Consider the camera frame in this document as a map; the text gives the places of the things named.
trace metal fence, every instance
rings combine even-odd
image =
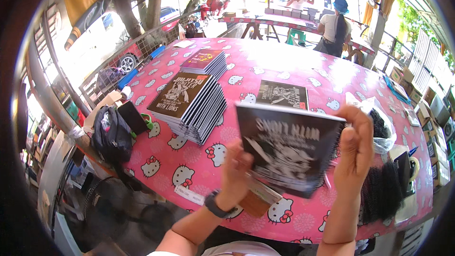
[[[163,45],[179,39],[179,25],[185,27],[200,16],[200,10],[183,14],[129,40],[123,47],[97,67],[79,86],[92,109],[103,100],[128,71],[148,63],[149,55]]]
[[[421,93],[425,92],[431,77],[435,78],[444,93],[449,90],[452,83],[453,75],[447,62],[436,44],[422,29],[419,32],[409,70],[414,75],[414,86]]]
[[[394,66],[399,66],[401,69],[409,66],[414,56],[412,50],[387,32],[384,32],[382,41],[383,43],[379,46],[379,54],[382,54],[385,57],[385,59],[382,60],[385,62],[384,66],[382,66],[382,64],[379,65],[379,63],[376,64],[377,69],[385,72],[391,62]]]

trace blue bucket hat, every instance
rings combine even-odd
[[[346,2],[346,0],[335,0],[333,2],[333,7],[342,15],[346,15],[349,13],[348,3]]]

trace green leaves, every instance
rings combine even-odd
[[[431,41],[436,44],[439,50],[441,50],[441,43],[435,36],[435,33],[417,13],[417,11],[412,6],[408,5],[404,0],[396,1],[400,5],[400,13],[398,14],[398,17],[402,20],[400,23],[400,32],[408,33],[408,41],[415,45],[419,36],[419,31],[422,29],[430,37]],[[444,59],[447,61],[450,70],[453,72],[455,61],[453,55],[448,50],[444,52]]]

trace pink tablecloth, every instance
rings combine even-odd
[[[179,64],[199,48],[223,49],[229,70],[219,83],[226,97],[227,109],[202,147],[174,135],[165,122],[153,119],[155,128],[137,137],[131,160],[125,165],[149,188],[184,209],[196,210],[199,205],[174,193],[174,186],[184,184],[203,196],[220,187],[219,165],[223,161],[225,146],[239,138],[235,103],[254,103],[261,79],[267,79],[305,86],[311,111],[327,114],[333,114],[345,103],[346,92],[358,99],[376,96],[393,119],[398,135],[396,144],[409,145],[410,149],[419,146],[414,155],[421,168],[416,179],[419,209],[417,215],[400,228],[431,211],[433,186],[422,129],[410,126],[403,111],[408,106],[392,95],[377,73],[343,59],[287,44],[235,38],[198,38],[192,41],[194,44],[187,48],[167,47],[152,60],[130,83],[133,91],[130,99],[140,112],[150,113],[146,110],[147,105],[156,96],[157,89],[162,89],[179,71]],[[382,165],[380,155],[376,155],[375,165]],[[328,172],[328,180],[333,184],[332,171]],[[327,185],[322,185],[310,200],[284,194],[279,205],[274,205],[263,217],[254,218],[238,210],[222,225],[263,238],[285,242],[311,238],[313,243],[318,243],[336,195],[335,189],[330,190]],[[290,217],[282,223],[280,217],[285,211]],[[357,239],[383,235],[396,229],[392,220],[362,225]]]
[[[267,25],[274,25],[274,26],[282,26],[288,27],[293,29],[299,29],[306,32],[311,32],[314,34],[318,34],[317,24],[315,22],[300,19],[300,18],[293,18],[288,16],[276,15],[276,14],[265,14],[264,16],[255,18],[244,18],[244,17],[223,17],[218,19],[219,22],[231,22],[231,23],[259,23],[259,24],[267,24]],[[314,27],[309,27],[306,24],[312,24]],[[374,50],[368,46],[368,44],[361,39],[353,38],[349,42],[350,46],[353,46],[356,49],[366,52],[367,54],[374,54]]]

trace white plastic bag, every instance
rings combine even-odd
[[[376,99],[376,97],[371,97],[363,101],[357,100],[354,95],[350,92],[346,93],[346,104],[356,106],[360,108],[365,114],[369,114],[372,109],[375,109],[379,116],[384,120],[384,126],[387,128],[388,139],[375,138],[373,137],[374,151],[379,154],[385,154],[395,144],[397,140],[397,134],[395,132],[395,127],[390,121],[388,115],[385,113],[384,109],[381,106],[381,103]]]

